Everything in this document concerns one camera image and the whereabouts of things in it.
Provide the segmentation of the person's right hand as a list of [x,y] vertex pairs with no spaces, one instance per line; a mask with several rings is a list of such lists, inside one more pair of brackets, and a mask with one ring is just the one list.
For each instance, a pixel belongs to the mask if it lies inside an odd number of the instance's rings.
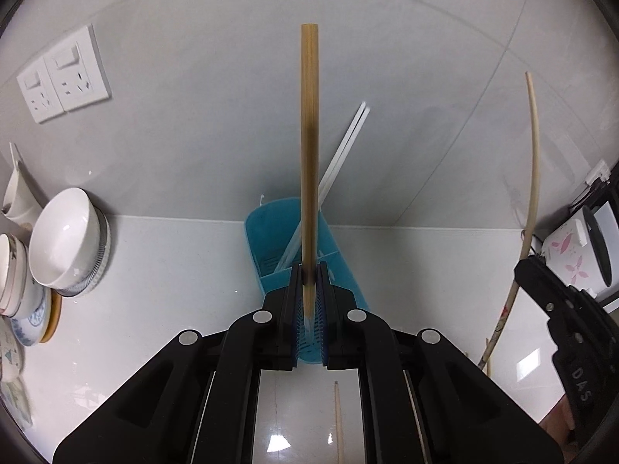
[[539,426],[547,432],[567,452],[574,451],[575,446],[570,441],[570,434],[576,424],[566,395],[561,397],[550,412],[539,422]]

